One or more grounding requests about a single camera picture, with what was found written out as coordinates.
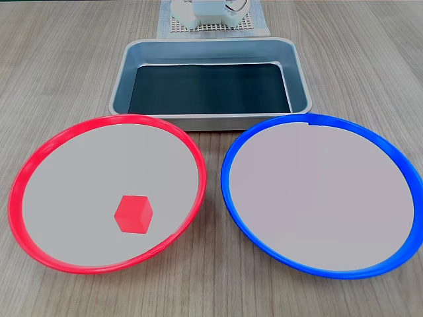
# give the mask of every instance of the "cube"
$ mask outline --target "cube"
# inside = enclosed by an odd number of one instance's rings
[[[114,218],[122,232],[145,234],[153,218],[153,210],[147,197],[124,195]]]

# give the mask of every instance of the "metal tray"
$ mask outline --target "metal tray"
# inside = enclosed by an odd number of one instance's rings
[[[111,114],[127,114],[135,76],[146,65],[223,65],[273,63],[280,67],[292,114],[311,109],[295,45],[284,38],[138,40],[126,46],[110,99]],[[246,130],[287,113],[151,115],[185,131]]]

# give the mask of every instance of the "white object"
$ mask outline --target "white object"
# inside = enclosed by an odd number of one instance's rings
[[[250,12],[250,0],[173,0],[172,16],[192,30],[201,24],[226,24],[236,27]]]

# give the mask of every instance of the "white grid mat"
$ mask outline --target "white grid mat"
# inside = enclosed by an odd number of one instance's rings
[[[208,38],[248,38],[257,36],[270,36],[269,29],[264,18],[262,5],[259,0],[250,0],[250,15],[244,18],[244,21],[236,28],[228,28],[225,25],[202,26],[197,30],[187,30],[182,25],[176,26],[177,21],[172,20],[170,0],[161,0],[159,21],[157,23],[157,39],[170,40],[194,40]]]
[[[178,32],[201,32],[201,31],[230,31],[230,30],[252,30],[254,23],[250,13],[242,19],[242,21],[234,28],[229,28],[226,24],[205,24],[197,26],[195,29],[190,30],[181,25],[174,17],[171,17],[171,33]]]

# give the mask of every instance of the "red rim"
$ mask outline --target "red rim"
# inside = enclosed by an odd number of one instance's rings
[[[123,123],[132,123],[132,124],[141,124],[149,125],[152,127],[157,127],[159,129],[165,130],[169,133],[172,133],[174,136],[178,137],[191,151],[192,155],[197,164],[198,168],[198,191],[197,196],[194,201],[194,204],[191,208],[190,213],[188,214],[185,221],[181,224],[178,230],[171,234],[166,240],[158,244],[150,251],[141,254],[130,260],[120,262],[118,264],[98,266],[98,267],[87,267],[67,264],[65,262],[59,261],[47,253],[42,251],[35,243],[32,241],[31,237],[26,231],[24,224],[23,214],[22,214],[22,201],[24,197],[24,192],[26,185],[34,171],[41,164],[41,162],[54,150],[68,142],[70,139],[88,132],[90,130],[97,129],[99,127],[105,127],[108,125],[123,124]],[[200,210],[200,207],[203,203],[204,197],[206,195],[206,184],[207,184],[207,172],[206,172],[206,163],[204,157],[200,152],[197,144],[186,134],[183,130],[174,126],[173,124],[152,118],[147,116],[141,116],[137,114],[122,114],[117,116],[106,116],[101,118],[95,118],[83,123],[79,123],[66,129],[60,134],[56,135],[46,143],[44,143],[24,164],[18,176],[15,179],[15,182],[12,186],[12,190],[9,197],[9,224],[12,230],[15,239],[19,243],[20,247],[29,254],[36,261],[44,264],[50,268],[68,272],[68,273],[78,273],[78,274],[94,274],[94,273],[107,273],[118,271],[120,269],[125,269],[127,267],[138,264],[142,261],[152,258],[159,252],[162,252],[165,248],[170,246],[191,224],[195,216]]]

